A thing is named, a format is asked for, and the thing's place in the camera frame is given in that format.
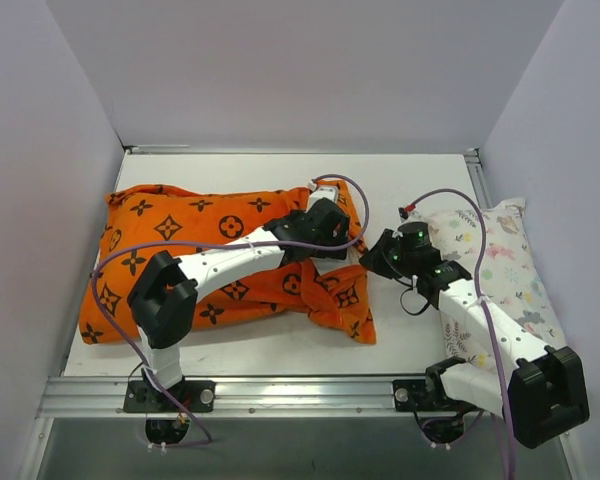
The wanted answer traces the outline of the orange black-patterned pillowcase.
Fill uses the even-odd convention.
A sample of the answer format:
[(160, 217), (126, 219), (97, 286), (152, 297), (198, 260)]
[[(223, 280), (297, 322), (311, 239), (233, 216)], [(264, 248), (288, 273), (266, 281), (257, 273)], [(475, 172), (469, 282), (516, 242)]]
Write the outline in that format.
[(79, 317), (88, 344), (154, 348), (197, 328), (287, 310), (372, 344), (363, 227), (343, 183), (198, 194), (139, 185), (111, 194)]

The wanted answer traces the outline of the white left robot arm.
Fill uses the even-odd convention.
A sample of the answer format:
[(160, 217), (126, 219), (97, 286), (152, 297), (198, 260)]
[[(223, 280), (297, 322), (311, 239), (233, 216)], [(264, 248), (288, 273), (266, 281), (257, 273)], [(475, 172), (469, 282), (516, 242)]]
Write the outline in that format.
[(127, 297), (145, 358), (147, 400), (160, 411), (181, 402), (180, 342), (191, 331), (200, 300), (319, 252), (345, 255), (349, 224), (349, 215), (334, 201), (320, 198), (308, 210), (293, 210), (228, 244), (179, 257), (166, 250), (153, 255)]

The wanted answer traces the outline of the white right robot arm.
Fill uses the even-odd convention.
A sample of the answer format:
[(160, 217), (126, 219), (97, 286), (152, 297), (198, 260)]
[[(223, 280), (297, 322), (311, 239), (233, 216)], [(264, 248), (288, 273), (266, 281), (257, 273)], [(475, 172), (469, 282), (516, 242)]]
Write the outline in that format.
[(491, 351), (495, 373), (458, 356), (425, 371), (426, 402), (445, 409), (464, 403), (503, 418), (515, 439), (536, 448), (590, 418), (582, 362), (568, 346), (556, 349), (526, 331), (479, 293), (472, 273), (442, 257), (424, 222), (385, 230), (360, 259), (381, 277), (410, 280), (440, 313)]

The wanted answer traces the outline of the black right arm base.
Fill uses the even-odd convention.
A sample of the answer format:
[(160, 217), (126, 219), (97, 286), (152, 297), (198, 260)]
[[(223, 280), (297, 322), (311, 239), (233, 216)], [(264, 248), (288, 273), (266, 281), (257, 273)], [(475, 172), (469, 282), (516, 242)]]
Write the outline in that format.
[(397, 412), (416, 412), (429, 414), (432, 412), (467, 413), (477, 408), (459, 400), (437, 400), (426, 388), (424, 377), (408, 377), (392, 381), (394, 409)]

